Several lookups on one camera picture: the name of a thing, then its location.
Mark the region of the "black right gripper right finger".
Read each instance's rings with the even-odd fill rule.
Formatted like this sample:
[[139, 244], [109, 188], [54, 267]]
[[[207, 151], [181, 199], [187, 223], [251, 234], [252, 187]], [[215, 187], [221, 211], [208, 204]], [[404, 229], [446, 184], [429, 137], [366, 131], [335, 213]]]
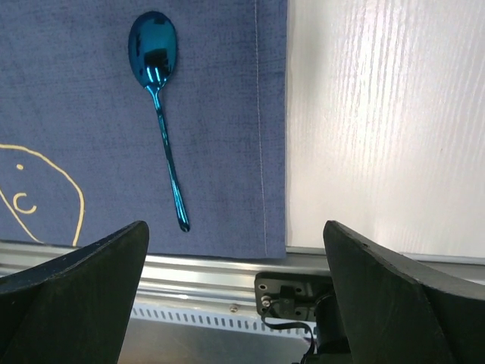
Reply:
[[376, 244], [337, 221], [323, 231], [355, 363], [482, 363], [484, 286]]

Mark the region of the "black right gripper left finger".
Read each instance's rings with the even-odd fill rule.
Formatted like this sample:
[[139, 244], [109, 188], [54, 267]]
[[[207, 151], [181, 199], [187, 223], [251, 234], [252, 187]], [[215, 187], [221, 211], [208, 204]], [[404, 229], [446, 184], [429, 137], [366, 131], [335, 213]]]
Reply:
[[3, 363], [116, 363], [146, 260], [136, 221], [1, 279]]

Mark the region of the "blue cloth placemat with fish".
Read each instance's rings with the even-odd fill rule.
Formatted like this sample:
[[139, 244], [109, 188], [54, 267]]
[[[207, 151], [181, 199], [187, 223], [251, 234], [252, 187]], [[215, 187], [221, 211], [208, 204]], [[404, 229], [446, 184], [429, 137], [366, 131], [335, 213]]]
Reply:
[[[177, 222], [137, 17], [177, 31], [161, 91], [189, 216]], [[3, 1], [1, 237], [85, 246], [145, 221], [152, 254], [286, 253], [285, 1]]]

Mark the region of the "blue metallic spoon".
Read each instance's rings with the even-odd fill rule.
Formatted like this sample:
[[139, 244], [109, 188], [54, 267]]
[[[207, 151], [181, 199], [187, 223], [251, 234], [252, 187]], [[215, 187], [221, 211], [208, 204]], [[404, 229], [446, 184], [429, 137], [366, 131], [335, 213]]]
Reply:
[[167, 160], [177, 222], [181, 231], [187, 233], [190, 230], [189, 216], [177, 178], [160, 97], [160, 92], [177, 64], [177, 32], [171, 20], [159, 11], [148, 11], [137, 17], [128, 37], [128, 58], [133, 76], [152, 97]]

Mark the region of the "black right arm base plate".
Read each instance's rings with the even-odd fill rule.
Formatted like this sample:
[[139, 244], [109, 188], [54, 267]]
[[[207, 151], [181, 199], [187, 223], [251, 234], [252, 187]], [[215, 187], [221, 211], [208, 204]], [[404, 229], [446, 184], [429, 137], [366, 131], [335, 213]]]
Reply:
[[318, 303], [333, 291], [330, 276], [263, 271], [254, 280], [257, 313], [315, 322]]

